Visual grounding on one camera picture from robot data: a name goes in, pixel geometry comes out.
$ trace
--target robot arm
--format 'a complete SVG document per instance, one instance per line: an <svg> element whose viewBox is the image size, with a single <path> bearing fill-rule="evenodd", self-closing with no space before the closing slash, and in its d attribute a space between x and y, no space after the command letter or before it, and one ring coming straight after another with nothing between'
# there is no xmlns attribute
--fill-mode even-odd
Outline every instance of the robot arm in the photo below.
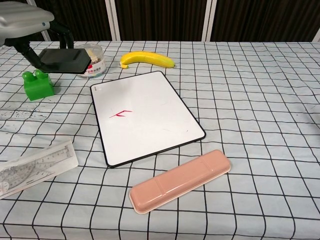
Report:
<svg viewBox="0 0 320 240"><path fill-rule="evenodd" d="M60 49L44 49L39 56L30 47L32 34L51 30L58 34ZM0 46L14 47L35 68L46 73L83 74L91 59L85 49L74 48L69 28L39 7L15 1L0 2Z"/></svg>

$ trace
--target table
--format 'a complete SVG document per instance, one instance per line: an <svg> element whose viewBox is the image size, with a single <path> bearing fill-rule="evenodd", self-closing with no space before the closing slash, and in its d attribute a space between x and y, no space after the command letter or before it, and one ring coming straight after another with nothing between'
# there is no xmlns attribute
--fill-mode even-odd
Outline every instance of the table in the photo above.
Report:
<svg viewBox="0 0 320 240"><path fill-rule="evenodd" d="M39 53L58 42L32 42ZM71 139L79 166L0 200L2 239L258 240L320 237L320 43L101 41L107 72L50 74L58 93L30 102L13 48L0 48L0 160ZM175 68L134 63L156 51ZM202 141L107 168L92 84L163 71L206 131ZM128 192L214 149L231 171L149 214Z"/></svg>

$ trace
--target whiteboard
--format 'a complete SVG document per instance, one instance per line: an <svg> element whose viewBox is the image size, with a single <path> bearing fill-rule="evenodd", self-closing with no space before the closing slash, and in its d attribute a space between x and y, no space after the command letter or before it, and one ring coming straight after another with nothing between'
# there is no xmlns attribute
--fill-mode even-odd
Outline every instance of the whiteboard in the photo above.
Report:
<svg viewBox="0 0 320 240"><path fill-rule="evenodd" d="M110 167L206 136L161 71L94 84L90 89Z"/></svg>

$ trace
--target plastic jar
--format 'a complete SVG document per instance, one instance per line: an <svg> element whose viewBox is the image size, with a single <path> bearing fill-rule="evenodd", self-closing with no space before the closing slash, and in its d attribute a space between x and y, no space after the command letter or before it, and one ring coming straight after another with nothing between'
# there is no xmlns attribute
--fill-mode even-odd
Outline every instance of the plastic jar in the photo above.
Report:
<svg viewBox="0 0 320 240"><path fill-rule="evenodd" d="M86 69L85 73L78 74L78 76L83 78L98 77L106 71L107 66L105 62L104 52L101 46L87 43L74 46L74 48L85 49L89 57L91 58L91 63Z"/></svg>

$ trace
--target red marker scribble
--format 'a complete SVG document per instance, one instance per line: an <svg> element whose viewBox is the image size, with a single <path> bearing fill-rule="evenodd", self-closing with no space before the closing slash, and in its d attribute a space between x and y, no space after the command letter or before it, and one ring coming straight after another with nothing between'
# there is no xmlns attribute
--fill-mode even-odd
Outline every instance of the red marker scribble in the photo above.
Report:
<svg viewBox="0 0 320 240"><path fill-rule="evenodd" d="M123 111L118 112L117 114L111 116L110 118L113 118L113 117L115 117L115 116L117 116L117 117L125 117L124 115L121 115L121 114L123 114L123 113L132 113L132 111L123 110Z"/></svg>

